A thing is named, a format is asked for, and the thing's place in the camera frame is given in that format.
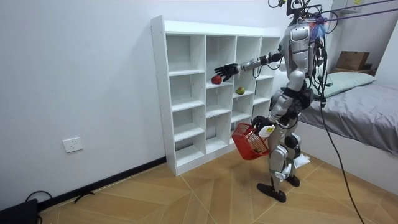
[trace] bed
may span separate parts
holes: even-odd
[[[378,84],[355,87],[327,100],[323,109],[329,130],[398,156],[398,89]],[[324,128],[319,101],[302,122]]]
[[[398,195],[398,88],[373,83],[361,73],[330,74],[332,90],[323,110],[326,125],[350,172]],[[302,150],[340,167],[314,101],[296,130]]]

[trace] mattress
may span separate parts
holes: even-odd
[[[359,86],[327,99],[323,109],[330,132],[398,156],[398,89],[378,84]],[[323,127],[320,102],[313,101],[300,120]]]

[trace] bed frame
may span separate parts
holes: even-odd
[[[302,150],[340,169],[340,163],[325,130],[300,122],[296,133]],[[398,157],[363,143],[331,133],[345,171],[398,195]]]

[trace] humanoid robot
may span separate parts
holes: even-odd
[[[252,121],[252,125],[257,129],[257,134],[264,127],[275,127],[268,137],[271,185],[259,183],[257,188],[280,202],[286,201],[286,195],[280,189],[283,180],[294,187],[300,185],[299,178],[295,176],[293,160],[300,155],[301,138],[294,131],[300,112],[307,108],[313,99],[313,92],[307,87],[305,78],[313,76],[315,57],[320,56],[318,49],[323,47],[320,38],[317,40],[311,38],[312,28],[304,18],[305,10],[302,8],[292,9],[291,1],[287,1],[287,15],[293,14],[294,18],[286,29],[278,50],[242,64],[231,63],[215,69],[217,75],[221,75],[224,77],[223,81],[226,81],[241,70],[252,70],[272,62],[278,62],[285,57],[289,82],[285,88],[272,97],[269,116],[266,118],[256,116]],[[280,144],[283,137],[285,137],[284,144]]]

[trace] electrical outlet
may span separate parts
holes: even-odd
[[[63,140],[62,142],[63,142],[63,146],[65,147],[65,151],[67,153],[83,149],[83,146],[81,145],[81,141],[80,141],[79,137],[74,138],[74,139]]]

